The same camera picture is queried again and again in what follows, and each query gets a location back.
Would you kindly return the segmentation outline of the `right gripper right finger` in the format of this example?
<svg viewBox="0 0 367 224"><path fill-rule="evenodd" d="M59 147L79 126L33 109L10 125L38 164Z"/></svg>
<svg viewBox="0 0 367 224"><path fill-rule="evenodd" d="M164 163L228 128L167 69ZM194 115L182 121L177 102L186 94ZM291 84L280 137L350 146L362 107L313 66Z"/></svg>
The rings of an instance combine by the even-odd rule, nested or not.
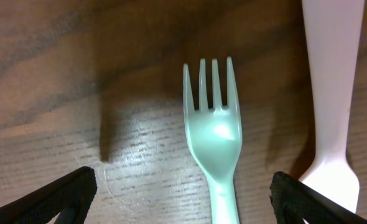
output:
<svg viewBox="0 0 367 224"><path fill-rule="evenodd" d="M367 224L285 172L274 173L270 191L277 224Z"/></svg>

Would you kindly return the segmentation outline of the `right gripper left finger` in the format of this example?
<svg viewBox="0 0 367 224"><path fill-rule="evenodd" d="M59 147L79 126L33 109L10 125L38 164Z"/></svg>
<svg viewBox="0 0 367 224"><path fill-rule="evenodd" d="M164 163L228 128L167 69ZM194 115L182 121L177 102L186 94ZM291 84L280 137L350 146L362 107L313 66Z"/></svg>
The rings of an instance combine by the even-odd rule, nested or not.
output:
<svg viewBox="0 0 367 224"><path fill-rule="evenodd" d="M84 223L96 191L95 170L83 166L0 207L0 223Z"/></svg>

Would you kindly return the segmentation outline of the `white plastic fork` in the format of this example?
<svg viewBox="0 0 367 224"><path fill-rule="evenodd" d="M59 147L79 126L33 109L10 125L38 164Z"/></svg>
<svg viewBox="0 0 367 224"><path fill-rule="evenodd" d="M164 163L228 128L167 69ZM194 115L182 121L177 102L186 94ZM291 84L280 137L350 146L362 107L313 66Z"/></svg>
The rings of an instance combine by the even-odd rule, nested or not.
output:
<svg viewBox="0 0 367 224"><path fill-rule="evenodd" d="M364 0L303 0L315 157L300 181L356 212L360 182L346 158Z"/></svg>
<svg viewBox="0 0 367 224"><path fill-rule="evenodd" d="M234 172L243 143L235 72L226 59L227 104L221 100L218 61L212 60L213 107L208 107L205 59L200 61L199 109L194 108L188 65L183 66L183 116L188 148L207 178L213 223L239 223Z"/></svg>

